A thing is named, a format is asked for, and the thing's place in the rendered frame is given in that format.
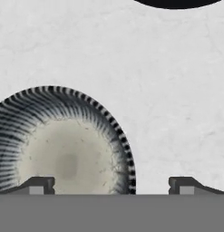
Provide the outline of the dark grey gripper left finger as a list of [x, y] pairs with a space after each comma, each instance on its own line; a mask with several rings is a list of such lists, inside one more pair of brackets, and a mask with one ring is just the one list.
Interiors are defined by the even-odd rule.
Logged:
[[54, 195], [54, 177], [31, 177], [22, 185], [7, 190], [3, 194], [16, 195]]

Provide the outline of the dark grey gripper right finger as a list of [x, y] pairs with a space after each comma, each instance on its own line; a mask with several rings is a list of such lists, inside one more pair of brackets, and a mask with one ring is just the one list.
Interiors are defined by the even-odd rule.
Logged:
[[224, 191], [207, 187], [193, 177], [169, 177], [170, 195], [224, 195]]

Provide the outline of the black striped white bowl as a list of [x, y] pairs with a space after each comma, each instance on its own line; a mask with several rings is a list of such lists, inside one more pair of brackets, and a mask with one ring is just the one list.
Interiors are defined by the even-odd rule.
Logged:
[[31, 177], [54, 177], [56, 195], [134, 195], [130, 144], [96, 100], [38, 86], [0, 102], [0, 193]]

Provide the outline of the black round object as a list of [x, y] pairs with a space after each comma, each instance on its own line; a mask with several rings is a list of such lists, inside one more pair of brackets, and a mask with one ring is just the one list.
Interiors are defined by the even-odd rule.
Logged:
[[216, 4], [221, 0], [135, 0], [143, 5], [162, 9], [191, 9]]

